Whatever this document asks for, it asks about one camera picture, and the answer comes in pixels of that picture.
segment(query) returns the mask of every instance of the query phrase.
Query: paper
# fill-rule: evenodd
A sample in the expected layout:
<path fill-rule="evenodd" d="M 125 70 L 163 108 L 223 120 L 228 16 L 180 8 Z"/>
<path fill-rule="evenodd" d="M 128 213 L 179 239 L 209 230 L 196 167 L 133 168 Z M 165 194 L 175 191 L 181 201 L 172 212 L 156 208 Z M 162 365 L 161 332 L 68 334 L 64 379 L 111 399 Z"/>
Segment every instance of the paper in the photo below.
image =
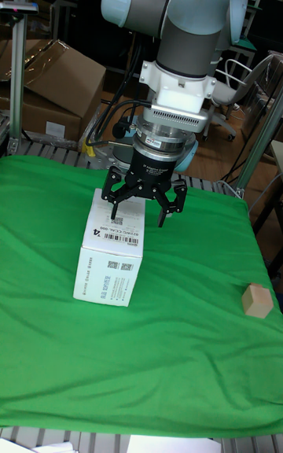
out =
<path fill-rule="evenodd" d="M 130 436 L 127 453 L 221 453 L 221 444 L 211 439 Z"/>
<path fill-rule="evenodd" d="M 34 447 L 36 453 L 75 453 L 72 443 L 51 444 L 49 446 Z M 0 439 L 0 453 L 28 453 L 29 449 L 19 446 L 6 439 Z"/>
<path fill-rule="evenodd" d="M 63 124 L 46 121 L 46 133 L 58 138 L 64 138 L 65 126 Z"/>
<path fill-rule="evenodd" d="M 0 453 L 28 453 L 29 450 L 9 440 L 0 439 Z"/>
<path fill-rule="evenodd" d="M 72 443 L 69 442 L 34 447 L 32 450 L 36 453 L 75 453 Z"/>

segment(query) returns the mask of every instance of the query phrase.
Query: brown cardboard box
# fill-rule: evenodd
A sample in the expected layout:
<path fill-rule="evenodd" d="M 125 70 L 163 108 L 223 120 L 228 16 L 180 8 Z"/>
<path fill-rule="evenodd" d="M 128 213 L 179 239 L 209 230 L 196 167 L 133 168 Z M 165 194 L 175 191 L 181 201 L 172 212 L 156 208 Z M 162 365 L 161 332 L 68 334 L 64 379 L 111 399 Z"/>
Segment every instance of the brown cardboard box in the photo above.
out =
<path fill-rule="evenodd" d="M 9 100 L 11 49 L 9 42 L 0 59 L 1 109 Z M 100 105 L 105 68 L 61 41 L 27 41 L 26 52 L 23 128 L 78 141 Z"/>

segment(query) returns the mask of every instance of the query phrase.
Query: white cardboard box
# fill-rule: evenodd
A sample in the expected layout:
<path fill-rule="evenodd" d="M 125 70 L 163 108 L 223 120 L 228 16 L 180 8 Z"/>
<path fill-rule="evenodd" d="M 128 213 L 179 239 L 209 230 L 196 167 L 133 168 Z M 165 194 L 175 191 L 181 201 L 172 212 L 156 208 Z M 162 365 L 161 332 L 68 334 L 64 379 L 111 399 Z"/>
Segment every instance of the white cardboard box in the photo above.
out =
<path fill-rule="evenodd" d="M 74 298 L 92 303 L 128 306 L 142 262 L 145 200 L 132 197 L 113 205 L 96 189 L 86 223 Z"/>

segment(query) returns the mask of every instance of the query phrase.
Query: cardboard box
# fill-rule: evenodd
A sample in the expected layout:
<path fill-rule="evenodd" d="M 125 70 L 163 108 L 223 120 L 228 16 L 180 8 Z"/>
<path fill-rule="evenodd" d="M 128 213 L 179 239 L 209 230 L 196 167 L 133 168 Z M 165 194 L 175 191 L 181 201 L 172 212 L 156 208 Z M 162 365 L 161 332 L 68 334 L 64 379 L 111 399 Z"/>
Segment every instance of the cardboard box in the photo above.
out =
<path fill-rule="evenodd" d="M 7 109 L 11 77 L 12 42 L 5 44 L 0 109 Z M 77 142 L 101 103 L 104 77 L 105 67 L 61 41 L 27 41 L 23 128 Z"/>
<path fill-rule="evenodd" d="M 132 197 L 113 205 L 96 189 L 86 223 L 74 298 L 99 304 L 128 306 L 142 262 L 145 200 Z"/>

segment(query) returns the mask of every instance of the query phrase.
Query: qr code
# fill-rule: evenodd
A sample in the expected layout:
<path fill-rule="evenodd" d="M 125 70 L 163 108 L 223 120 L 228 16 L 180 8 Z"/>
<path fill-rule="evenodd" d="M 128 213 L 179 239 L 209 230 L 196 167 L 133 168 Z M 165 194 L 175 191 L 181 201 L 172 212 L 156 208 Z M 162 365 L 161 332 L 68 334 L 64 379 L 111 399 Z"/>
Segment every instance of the qr code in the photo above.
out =
<path fill-rule="evenodd" d="M 116 217 L 111 221 L 112 224 L 118 224 L 118 226 L 123 225 L 123 217 Z"/>
<path fill-rule="evenodd" d="M 121 271 L 131 271 L 133 266 L 133 264 L 122 264 Z"/>
<path fill-rule="evenodd" d="M 107 267 L 111 267 L 114 270 L 117 270 L 119 268 L 119 263 L 117 263 L 116 261 L 109 261 Z"/>

